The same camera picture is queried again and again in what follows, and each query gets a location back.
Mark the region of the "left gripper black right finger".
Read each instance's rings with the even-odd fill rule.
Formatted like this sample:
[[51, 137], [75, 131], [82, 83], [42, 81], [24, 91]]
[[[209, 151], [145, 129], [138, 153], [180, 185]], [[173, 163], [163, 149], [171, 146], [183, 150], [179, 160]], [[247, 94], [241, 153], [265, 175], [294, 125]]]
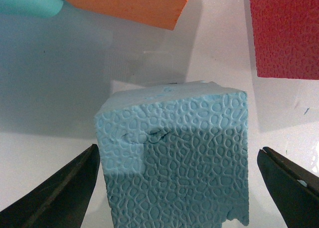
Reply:
[[289, 228], [319, 226], [319, 178], [269, 147], [257, 164], [265, 185]]

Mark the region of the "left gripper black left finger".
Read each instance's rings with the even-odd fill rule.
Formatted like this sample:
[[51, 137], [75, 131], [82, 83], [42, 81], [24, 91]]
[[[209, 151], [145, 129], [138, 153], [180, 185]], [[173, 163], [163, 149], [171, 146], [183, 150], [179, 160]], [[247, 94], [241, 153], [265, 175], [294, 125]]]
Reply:
[[0, 213], [2, 228], [79, 228], [95, 189], [100, 155], [92, 144]]

